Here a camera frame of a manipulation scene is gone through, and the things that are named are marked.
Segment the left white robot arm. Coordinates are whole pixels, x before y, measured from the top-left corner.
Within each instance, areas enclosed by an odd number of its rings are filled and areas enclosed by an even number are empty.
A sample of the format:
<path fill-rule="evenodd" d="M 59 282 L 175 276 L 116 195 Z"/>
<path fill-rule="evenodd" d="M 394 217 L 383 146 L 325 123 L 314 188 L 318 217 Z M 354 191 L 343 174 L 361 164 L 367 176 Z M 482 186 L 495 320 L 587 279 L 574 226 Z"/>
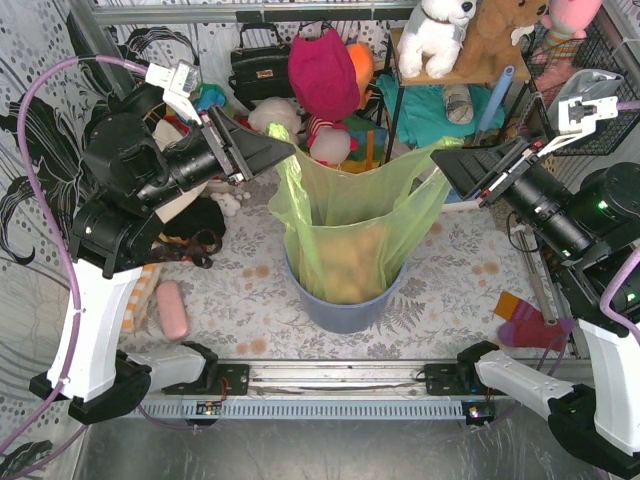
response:
<path fill-rule="evenodd" d="M 193 341 L 146 354 L 118 349 L 129 296 L 159 238 L 200 188 L 251 180 L 295 152 L 286 135 L 245 128 L 222 109 L 197 116 L 189 133 L 160 149 L 145 121 L 122 112 L 94 128 L 84 158 L 98 182 L 77 212 L 69 255 L 78 285 L 50 369 L 32 378 L 40 398 L 65 400 L 84 425 L 132 413 L 147 394 L 209 393 L 223 385 L 217 355 Z"/>

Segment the green plastic trash bag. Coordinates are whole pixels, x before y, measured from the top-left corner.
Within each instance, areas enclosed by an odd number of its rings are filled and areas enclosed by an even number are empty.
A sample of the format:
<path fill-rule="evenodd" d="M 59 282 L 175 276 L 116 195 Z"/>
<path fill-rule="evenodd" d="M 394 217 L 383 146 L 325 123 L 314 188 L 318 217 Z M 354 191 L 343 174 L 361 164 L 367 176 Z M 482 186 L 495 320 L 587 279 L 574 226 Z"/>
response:
<path fill-rule="evenodd" d="M 358 174 L 302 150 L 277 165 L 279 186 L 268 208 L 285 227 L 286 257 L 302 288 L 343 305 L 387 291 L 451 189 L 432 153 L 462 144 L 443 137 Z"/>

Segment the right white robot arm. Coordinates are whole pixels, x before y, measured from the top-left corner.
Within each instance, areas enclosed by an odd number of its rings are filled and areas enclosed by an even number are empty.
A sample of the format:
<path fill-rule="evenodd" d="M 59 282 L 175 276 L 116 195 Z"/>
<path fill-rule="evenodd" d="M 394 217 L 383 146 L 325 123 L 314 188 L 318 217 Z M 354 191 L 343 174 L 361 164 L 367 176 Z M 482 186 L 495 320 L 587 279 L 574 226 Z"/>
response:
<path fill-rule="evenodd" d="M 426 367 L 426 387 L 508 395 L 543 418 L 569 454 L 631 479 L 639 473 L 639 167 L 596 170 L 571 192 L 542 166 L 547 151 L 516 137 L 437 149 L 432 158 L 462 199 L 506 202 L 552 254 L 552 276 L 588 346 L 592 384 L 557 380 L 483 341 Z"/>

